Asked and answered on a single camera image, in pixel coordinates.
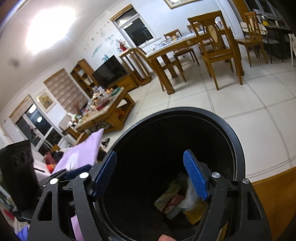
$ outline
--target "framed picture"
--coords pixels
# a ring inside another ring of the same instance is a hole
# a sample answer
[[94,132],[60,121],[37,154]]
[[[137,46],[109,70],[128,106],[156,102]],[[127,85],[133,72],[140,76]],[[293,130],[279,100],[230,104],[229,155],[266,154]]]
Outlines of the framed picture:
[[36,100],[45,113],[48,113],[56,104],[46,89],[36,96]]
[[175,7],[179,7],[187,3],[196,2],[200,0],[164,0],[164,1],[170,7],[170,9],[173,9]]

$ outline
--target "wooden cabinet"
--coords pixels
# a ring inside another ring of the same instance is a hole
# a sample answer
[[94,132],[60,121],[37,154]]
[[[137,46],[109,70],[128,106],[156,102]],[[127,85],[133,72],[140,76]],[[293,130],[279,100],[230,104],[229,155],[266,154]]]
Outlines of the wooden cabinet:
[[88,97],[92,97],[92,89],[95,86],[100,86],[92,76],[94,70],[85,59],[80,60],[71,71],[71,76],[84,90]]
[[108,88],[113,88],[113,86],[115,85],[117,85],[118,87],[125,88],[127,92],[139,87],[137,82],[132,77],[131,73],[120,78],[118,81],[114,82],[111,86],[108,86]]

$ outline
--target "coffee table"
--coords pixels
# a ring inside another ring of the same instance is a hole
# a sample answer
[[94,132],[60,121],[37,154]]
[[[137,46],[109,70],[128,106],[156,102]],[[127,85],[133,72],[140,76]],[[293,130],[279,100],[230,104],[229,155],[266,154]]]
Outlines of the coffee table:
[[[120,106],[120,109],[124,112],[124,115],[117,116],[116,110],[119,103],[125,100],[127,103]],[[106,121],[110,123],[110,127],[105,129],[104,133],[111,131],[120,131],[124,127],[124,121],[130,113],[131,109],[135,105],[134,100],[126,92],[124,88],[120,88],[118,93],[110,99],[110,102],[99,111],[89,112],[82,120],[76,125],[75,129],[78,132],[90,129],[97,126],[98,124]]]

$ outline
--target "metal screw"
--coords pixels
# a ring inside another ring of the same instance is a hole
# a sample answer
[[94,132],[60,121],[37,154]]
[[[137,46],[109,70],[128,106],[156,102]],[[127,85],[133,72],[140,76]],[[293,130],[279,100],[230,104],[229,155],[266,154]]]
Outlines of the metal screw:
[[242,182],[243,182],[244,184],[249,184],[249,183],[250,183],[250,180],[247,179],[247,178],[244,178],[244,179],[242,180]]
[[89,176],[88,172],[83,172],[79,175],[80,178],[87,178]]
[[50,184],[56,184],[59,180],[57,178],[53,178],[50,180]]
[[218,173],[218,172],[213,172],[212,173],[212,177],[213,178],[219,178],[221,175],[220,175],[220,173]]

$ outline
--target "television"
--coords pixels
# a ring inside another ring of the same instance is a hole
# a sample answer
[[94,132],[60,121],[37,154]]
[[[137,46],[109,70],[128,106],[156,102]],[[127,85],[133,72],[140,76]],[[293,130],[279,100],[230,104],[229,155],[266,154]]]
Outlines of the television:
[[127,75],[126,70],[114,55],[92,74],[95,80],[104,89],[108,88],[108,86],[125,75]]

